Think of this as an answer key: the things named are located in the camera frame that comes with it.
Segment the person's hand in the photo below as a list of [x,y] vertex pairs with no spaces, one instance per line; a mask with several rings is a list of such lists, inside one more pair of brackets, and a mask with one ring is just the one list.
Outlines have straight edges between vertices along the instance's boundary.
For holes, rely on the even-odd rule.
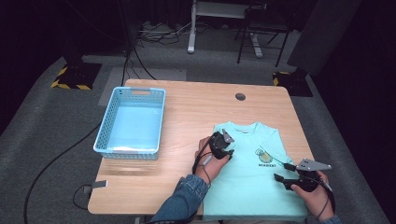
[[[198,150],[195,152],[195,158],[198,156],[202,147],[205,145],[209,138],[210,137],[206,137],[199,141]],[[210,185],[210,183],[216,178],[216,176],[218,176],[221,168],[229,161],[230,156],[227,155],[221,160],[218,160],[215,156],[212,155],[210,146],[207,145],[204,151],[201,153],[201,157],[202,158],[198,162],[195,174],[200,176],[207,185]]]
[[[325,183],[329,183],[329,179],[325,174],[321,171],[318,171],[318,174]],[[297,185],[291,185],[291,188],[305,201],[308,210],[317,217],[318,221],[324,221],[334,216],[326,189],[321,185],[318,185],[312,192],[307,192]]]

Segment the desk leg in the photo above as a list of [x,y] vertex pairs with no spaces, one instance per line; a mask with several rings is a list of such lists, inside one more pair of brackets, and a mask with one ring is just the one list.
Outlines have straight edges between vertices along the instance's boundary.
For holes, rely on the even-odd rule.
[[256,57],[262,58],[262,49],[260,49],[259,41],[257,40],[257,34],[250,33],[249,35],[254,51],[256,52]]
[[189,47],[187,49],[188,53],[194,53],[195,51],[195,20],[197,16],[197,0],[194,0],[192,3],[191,9],[191,30],[190,30],[190,39],[189,39]]

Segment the black stand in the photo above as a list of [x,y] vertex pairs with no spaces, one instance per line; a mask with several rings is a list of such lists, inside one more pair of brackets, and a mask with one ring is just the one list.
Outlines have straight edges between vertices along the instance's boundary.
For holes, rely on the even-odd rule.
[[305,80],[306,75],[307,73],[300,68],[292,73],[274,72],[273,81],[275,86],[286,88],[290,96],[312,97],[312,91]]
[[58,43],[66,60],[66,65],[55,78],[51,87],[91,90],[102,65],[99,63],[84,63],[81,60],[81,56],[78,54],[78,50],[64,21],[61,4],[60,1],[47,1],[50,17],[56,22],[59,31]]

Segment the gray carpet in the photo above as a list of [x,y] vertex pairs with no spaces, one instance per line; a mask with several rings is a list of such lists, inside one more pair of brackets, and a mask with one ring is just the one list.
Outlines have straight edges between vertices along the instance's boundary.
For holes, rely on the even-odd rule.
[[[208,29],[198,34],[194,54],[187,53],[187,35],[172,45],[138,43],[136,51],[158,79],[272,86],[274,71],[294,70],[285,62],[299,34],[290,36],[278,68],[276,53],[265,50],[264,60],[258,60],[249,55],[252,49],[244,49],[237,64],[239,40],[234,41],[234,35],[235,31]],[[131,59],[134,70],[129,63],[126,78],[137,78],[136,73],[149,78],[134,53]],[[92,91],[50,88],[63,59],[38,79],[0,137],[0,223],[23,223],[25,196],[38,173],[99,124],[112,88],[121,84],[124,60],[117,54],[83,57],[85,63],[102,64]],[[344,223],[389,223],[313,82],[309,77],[307,81],[314,97],[291,100],[316,160],[333,167],[326,174],[335,192],[337,214]],[[73,204],[76,189],[91,184],[97,174],[101,156],[92,150],[96,134],[97,130],[38,179],[29,201],[29,223],[134,223],[132,216],[93,215]],[[77,194],[78,204],[87,206],[87,202],[85,195]]]

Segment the light blue basket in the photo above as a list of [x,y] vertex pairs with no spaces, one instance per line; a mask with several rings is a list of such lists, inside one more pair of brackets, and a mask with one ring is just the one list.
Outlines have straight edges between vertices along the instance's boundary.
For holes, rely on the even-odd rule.
[[93,149],[110,159],[157,160],[165,90],[116,87]]

